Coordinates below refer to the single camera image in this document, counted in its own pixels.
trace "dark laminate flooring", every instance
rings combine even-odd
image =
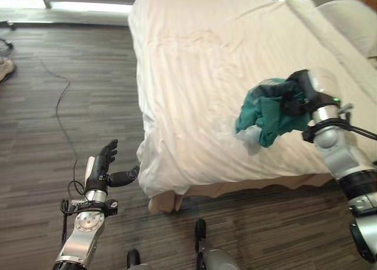
[[[112,170],[138,163],[143,125],[136,60],[124,30],[18,29],[6,37],[15,44],[18,72],[0,84],[0,268],[47,270],[59,250],[59,203],[67,198],[73,156],[54,112],[65,81],[49,75],[39,59],[72,82],[61,118],[78,150],[79,177],[87,157],[113,138],[120,142]],[[91,270],[124,269],[132,248],[156,270],[194,269],[199,217],[213,243],[244,270],[372,269],[356,252],[352,216],[333,182],[189,198],[173,214],[150,215],[137,183],[111,189],[110,198],[119,200],[119,213],[107,222]]]

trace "black cable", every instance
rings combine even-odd
[[[72,181],[69,182],[69,184],[67,186],[67,191],[68,191],[68,195],[69,195],[70,199],[73,199],[73,196],[72,196],[71,191],[70,191],[70,187],[73,184],[74,187],[75,187],[76,192],[79,195],[85,196],[85,198],[89,201],[89,199],[86,197],[85,192],[84,192],[84,185],[81,182],[79,182],[79,181],[76,180],[76,165],[77,165],[77,162],[78,162],[77,152],[75,150],[75,147],[72,144],[70,136],[68,135],[68,133],[64,129],[64,126],[61,123],[60,116],[59,116],[59,105],[60,105],[60,102],[64,98],[65,93],[67,93],[68,89],[70,88],[71,81],[67,77],[64,77],[63,75],[56,74],[53,71],[49,70],[46,67],[46,65],[45,65],[45,63],[43,62],[42,59],[39,59],[39,61],[41,62],[41,65],[44,67],[44,69],[46,70],[46,72],[48,74],[52,75],[53,77],[57,77],[57,78],[63,79],[63,80],[65,80],[67,82],[67,85],[65,86],[65,88],[61,92],[61,94],[59,96],[59,99],[58,99],[58,102],[57,102],[57,105],[55,106],[55,116],[56,116],[57,121],[59,123],[60,129],[64,133],[64,136],[65,136],[65,138],[67,140],[67,143],[70,146],[70,148],[71,148],[71,150],[72,150],[72,152],[73,152],[73,154],[75,156],[75,162],[73,164],[73,171],[72,171]]]
[[[7,57],[11,54],[13,51],[13,44],[4,38],[0,38],[0,41],[3,42],[6,45],[6,49],[0,49],[0,57]]]
[[[64,245],[67,240],[67,219],[68,219],[68,201],[63,199],[60,204],[60,210],[63,212],[63,229],[61,232],[61,246]]]
[[[364,130],[360,127],[355,127],[355,126],[350,125],[350,131],[361,134],[362,136],[365,136],[369,139],[377,140],[377,134],[375,134],[371,131]]]

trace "crumpled fabric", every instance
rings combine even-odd
[[[251,126],[258,126],[261,128],[259,145],[269,147],[278,136],[284,133],[292,130],[303,131],[310,121],[310,115],[305,113],[291,116],[285,113],[281,106],[284,98],[303,102],[305,94],[296,82],[286,81],[282,78],[264,80],[252,88],[247,93],[241,113],[236,120],[236,134]]]

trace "shoe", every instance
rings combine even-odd
[[[0,83],[7,80],[15,71],[16,64],[8,58],[0,58]]]

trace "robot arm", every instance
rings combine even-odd
[[[288,79],[297,81],[306,93],[307,100],[302,106],[315,122],[313,127],[303,132],[303,138],[315,144],[345,193],[349,209],[355,217],[349,228],[356,248],[364,259],[374,263],[377,261],[376,167],[356,146],[354,136],[347,131],[346,128],[351,126],[340,117],[344,110],[339,108],[337,100],[313,88],[310,72],[298,71]],[[376,140],[375,134],[369,135]]]
[[[85,172],[85,198],[72,200],[69,215],[77,214],[74,230],[63,244],[52,270],[86,270],[89,267],[97,240],[104,230],[105,218],[118,211],[118,202],[107,200],[107,187],[125,186],[136,179],[138,166],[131,171],[107,175],[117,154],[117,143],[113,140],[96,158],[89,158]]]

